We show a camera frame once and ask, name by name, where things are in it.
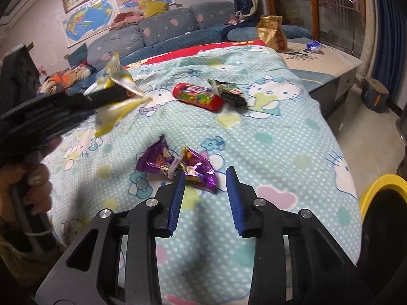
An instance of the bed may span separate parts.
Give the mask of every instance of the bed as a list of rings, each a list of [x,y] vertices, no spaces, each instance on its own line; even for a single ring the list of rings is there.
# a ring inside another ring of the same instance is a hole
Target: bed
[[[233,224],[225,187],[231,165],[242,183],[279,209],[311,209],[357,262],[361,218],[346,160],[318,102],[274,50],[259,40],[208,44],[127,69],[153,101],[101,137],[94,137],[89,118],[46,158],[53,184],[49,216],[58,240],[69,245],[102,208],[131,209],[169,183],[135,171],[137,159],[165,134],[174,155],[188,146],[208,157],[217,174],[216,194],[186,187],[174,236],[156,240],[165,304],[247,304],[254,240],[241,239]],[[172,97],[177,83],[207,86],[207,79],[237,83],[249,109],[225,106],[212,113]],[[125,252],[123,241],[119,284]]]

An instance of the gray sofa cushion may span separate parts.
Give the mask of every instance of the gray sofa cushion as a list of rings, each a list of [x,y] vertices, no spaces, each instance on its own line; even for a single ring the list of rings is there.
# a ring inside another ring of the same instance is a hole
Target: gray sofa cushion
[[[223,25],[235,19],[235,5],[229,1],[203,2],[189,8],[194,13],[200,29]]]
[[[146,46],[199,28],[194,14],[188,8],[178,8],[143,19],[138,26]]]
[[[92,42],[88,48],[88,63],[96,70],[104,68],[113,52],[122,58],[143,46],[137,25],[115,29]]]
[[[200,44],[221,42],[221,34],[211,29],[201,29],[188,34],[182,34],[164,42],[158,42],[154,46],[143,47],[132,55],[120,60],[122,65],[135,63],[148,57],[174,52],[178,49],[198,46]]]
[[[311,32],[309,32],[306,28],[300,26],[282,25],[281,29],[287,37],[287,40],[295,38],[312,38]],[[227,39],[229,41],[242,42],[248,40],[256,40],[258,39],[258,36],[255,27],[241,27],[232,29],[227,34]]]

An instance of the red candy can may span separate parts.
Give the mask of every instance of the red candy can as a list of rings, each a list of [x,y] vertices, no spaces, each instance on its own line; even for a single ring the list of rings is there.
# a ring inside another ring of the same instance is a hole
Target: red candy can
[[[172,95],[185,103],[196,105],[212,112],[218,112],[225,102],[222,97],[216,95],[210,88],[181,82],[177,84]]]

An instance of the yellow pillow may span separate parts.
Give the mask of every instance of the yellow pillow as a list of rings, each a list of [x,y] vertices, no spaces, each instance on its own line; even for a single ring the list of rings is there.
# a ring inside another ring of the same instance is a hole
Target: yellow pillow
[[[167,7],[168,2],[161,1],[146,2],[146,11],[144,12],[144,18],[162,14],[167,11]]]

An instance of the polka dot bedsheet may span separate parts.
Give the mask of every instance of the polka dot bedsheet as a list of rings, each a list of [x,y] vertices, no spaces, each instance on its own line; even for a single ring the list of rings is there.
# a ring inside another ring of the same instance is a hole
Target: polka dot bedsheet
[[[94,137],[94,117],[89,118],[65,134],[45,161],[53,184],[49,216],[54,234],[69,245],[102,208],[132,209],[170,182],[134,170],[160,134],[174,155],[188,146],[210,160],[217,194],[187,186],[177,230],[170,239],[156,239],[165,304],[247,304],[254,239],[241,239],[233,224],[225,185],[231,165],[242,183],[279,209],[312,210],[354,263],[360,252],[355,186],[318,102],[274,50],[256,44],[216,47],[130,65],[129,72],[153,101],[102,137]],[[177,83],[208,86],[207,79],[237,83],[249,108],[225,105],[212,113],[172,97]],[[124,283],[125,253],[126,240],[119,284]]]

